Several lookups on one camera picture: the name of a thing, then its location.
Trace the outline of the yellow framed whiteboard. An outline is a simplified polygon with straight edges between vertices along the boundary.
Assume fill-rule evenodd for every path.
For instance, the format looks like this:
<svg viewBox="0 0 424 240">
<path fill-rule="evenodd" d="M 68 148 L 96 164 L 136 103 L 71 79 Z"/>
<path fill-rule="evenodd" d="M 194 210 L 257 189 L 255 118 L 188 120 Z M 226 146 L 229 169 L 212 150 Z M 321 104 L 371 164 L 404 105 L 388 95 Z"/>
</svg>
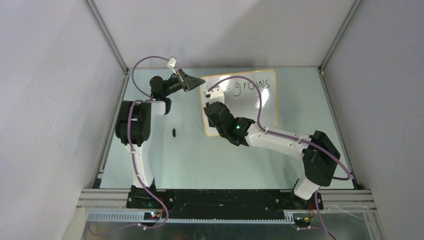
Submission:
<svg viewBox="0 0 424 240">
<path fill-rule="evenodd" d="M 205 91 L 220 80 L 232 76 L 243 76 L 221 82 L 218 87 L 223 91 L 224 103 L 234 117 L 245 117 L 257 120 L 259 107 L 262 106 L 260 122 L 262 126 L 275 128 L 278 126 L 278 94 L 277 74 L 273 69 L 235 72 L 203 76 L 205 84 L 200 87 L 201 107 L 206 107 Z"/>
</svg>

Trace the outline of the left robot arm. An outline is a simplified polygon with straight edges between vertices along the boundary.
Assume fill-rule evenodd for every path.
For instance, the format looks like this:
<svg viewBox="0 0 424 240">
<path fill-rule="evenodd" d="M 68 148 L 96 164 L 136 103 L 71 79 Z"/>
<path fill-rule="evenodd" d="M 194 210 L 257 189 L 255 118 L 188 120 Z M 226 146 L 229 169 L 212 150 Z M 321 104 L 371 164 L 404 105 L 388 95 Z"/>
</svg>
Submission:
<svg viewBox="0 0 424 240">
<path fill-rule="evenodd" d="M 143 190 L 138 201 L 145 208 L 153 208 L 158 202 L 158 194 L 154 192 L 155 179 L 147 153 L 152 119 L 154 116 L 165 116 L 170 112 L 172 100 L 169 95 L 181 90 L 190 92 L 205 83 L 204 79 L 188 75 L 179 69 L 168 79 L 153 76 L 149 80 L 150 99 L 121 102 L 115 124 L 115 135 L 131 157 L 133 174 L 131 189 Z"/>
</svg>

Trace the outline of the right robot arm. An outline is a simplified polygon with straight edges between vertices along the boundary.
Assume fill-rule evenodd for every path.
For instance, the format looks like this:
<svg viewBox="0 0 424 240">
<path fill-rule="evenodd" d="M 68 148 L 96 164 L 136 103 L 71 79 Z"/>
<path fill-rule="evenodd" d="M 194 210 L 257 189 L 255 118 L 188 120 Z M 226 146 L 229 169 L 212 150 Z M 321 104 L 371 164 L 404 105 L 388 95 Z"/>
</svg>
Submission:
<svg viewBox="0 0 424 240">
<path fill-rule="evenodd" d="M 231 144 L 273 150 L 302 162 L 304 174 L 290 196 L 295 208 L 304 209 L 315 191 L 330 186 L 335 179 L 341 154 L 324 132 L 316 130 L 312 135 L 297 135 L 260 127 L 253 119 L 234 117 L 221 102 L 207 104 L 203 110 L 218 134 Z"/>
</svg>

